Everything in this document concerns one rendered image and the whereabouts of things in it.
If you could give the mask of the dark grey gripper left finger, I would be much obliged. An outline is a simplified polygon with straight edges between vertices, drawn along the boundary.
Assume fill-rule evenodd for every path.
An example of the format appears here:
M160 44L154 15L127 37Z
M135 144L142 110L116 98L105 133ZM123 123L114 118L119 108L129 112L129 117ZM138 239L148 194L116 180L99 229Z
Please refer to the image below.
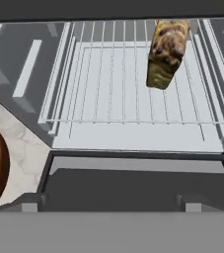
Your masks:
M39 212L43 211L46 194L24 193L12 203L0 206L0 211Z

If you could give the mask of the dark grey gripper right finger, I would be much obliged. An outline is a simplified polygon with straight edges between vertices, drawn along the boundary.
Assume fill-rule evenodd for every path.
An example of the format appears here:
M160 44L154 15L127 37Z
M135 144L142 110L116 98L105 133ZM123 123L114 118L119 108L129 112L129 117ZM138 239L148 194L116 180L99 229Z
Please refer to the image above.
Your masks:
M214 204L201 195L177 194L177 209L183 212L217 212L224 207Z

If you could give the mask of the dark glass toaster oven door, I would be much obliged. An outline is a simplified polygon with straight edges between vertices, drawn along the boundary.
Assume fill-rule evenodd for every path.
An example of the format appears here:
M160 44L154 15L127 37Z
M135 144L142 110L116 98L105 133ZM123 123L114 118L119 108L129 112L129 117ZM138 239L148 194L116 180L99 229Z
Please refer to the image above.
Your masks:
M177 194L224 207L224 155L51 150L37 191L43 211L183 212Z

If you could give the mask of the brown bread loaf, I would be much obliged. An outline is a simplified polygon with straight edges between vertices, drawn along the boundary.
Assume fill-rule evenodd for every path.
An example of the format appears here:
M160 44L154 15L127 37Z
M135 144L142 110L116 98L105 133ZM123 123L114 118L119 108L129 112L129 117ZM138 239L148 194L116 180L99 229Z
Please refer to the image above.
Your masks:
M189 20L156 20L148 53L146 86L166 90L182 64Z

